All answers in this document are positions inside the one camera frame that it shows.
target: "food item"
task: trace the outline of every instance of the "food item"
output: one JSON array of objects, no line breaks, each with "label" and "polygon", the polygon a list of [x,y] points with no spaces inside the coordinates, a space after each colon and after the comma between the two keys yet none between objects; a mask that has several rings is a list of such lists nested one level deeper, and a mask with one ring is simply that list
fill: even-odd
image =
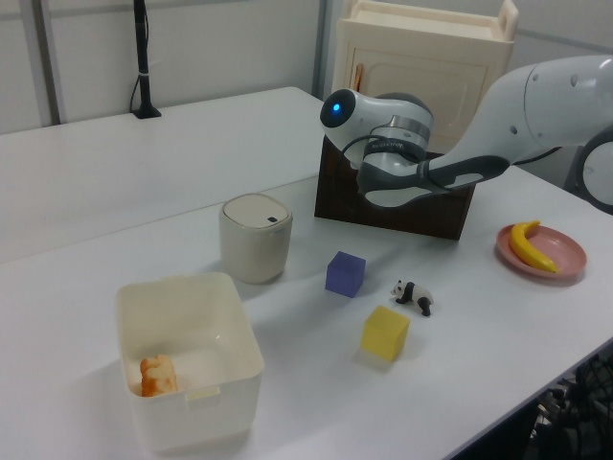
[{"label": "food item", "polygon": [[528,233],[540,225],[539,220],[516,223],[511,229],[511,249],[525,264],[540,270],[557,273],[557,266],[548,256],[536,249],[528,240]]},{"label": "food item", "polygon": [[172,361],[166,355],[146,357],[141,361],[143,396],[164,395],[177,391]]}]

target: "dark brown wooden box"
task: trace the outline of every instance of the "dark brown wooden box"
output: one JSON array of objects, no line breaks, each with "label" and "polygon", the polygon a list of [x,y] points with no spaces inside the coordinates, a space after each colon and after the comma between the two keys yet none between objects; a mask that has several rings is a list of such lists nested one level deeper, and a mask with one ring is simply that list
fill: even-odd
[{"label": "dark brown wooden box", "polygon": [[[437,154],[428,153],[428,156],[433,158]],[[420,198],[397,208],[382,208],[357,194],[356,177],[357,171],[352,169],[346,158],[341,158],[340,151],[325,137],[315,217],[448,240],[460,239],[474,186]]]}]

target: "cream cabinet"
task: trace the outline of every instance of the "cream cabinet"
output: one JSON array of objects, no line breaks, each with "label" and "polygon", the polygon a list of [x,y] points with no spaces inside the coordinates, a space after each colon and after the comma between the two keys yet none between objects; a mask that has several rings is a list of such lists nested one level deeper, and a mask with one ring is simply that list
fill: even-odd
[{"label": "cream cabinet", "polygon": [[429,150],[446,153],[506,72],[517,18],[511,0],[497,17],[352,2],[337,24],[332,91],[417,96],[434,114]]}]

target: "white container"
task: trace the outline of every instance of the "white container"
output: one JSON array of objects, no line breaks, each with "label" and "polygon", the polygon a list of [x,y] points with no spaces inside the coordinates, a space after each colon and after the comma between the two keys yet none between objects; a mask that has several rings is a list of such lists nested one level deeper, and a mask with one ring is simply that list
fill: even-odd
[{"label": "white container", "polygon": [[221,260],[227,272],[252,284],[279,275],[287,261],[291,224],[291,212],[270,196],[227,201],[219,211]]},{"label": "white container", "polygon": [[[125,386],[146,449],[189,449],[249,429],[263,359],[232,279],[208,273],[122,287],[117,320]],[[140,363],[167,355],[178,391],[141,396]]]},{"label": "white container", "polygon": [[428,151],[447,153],[507,69],[518,10],[497,17],[352,0],[337,24],[332,91],[409,93],[434,115]]}]

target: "blue cube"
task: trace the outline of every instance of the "blue cube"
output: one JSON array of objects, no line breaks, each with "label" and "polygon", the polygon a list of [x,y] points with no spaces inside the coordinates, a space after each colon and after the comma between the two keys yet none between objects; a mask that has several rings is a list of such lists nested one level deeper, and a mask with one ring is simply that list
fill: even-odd
[{"label": "blue cube", "polygon": [[326,289],[347,297],[354,297],[364,281],[366,261],[338,251],[328,264]]}]

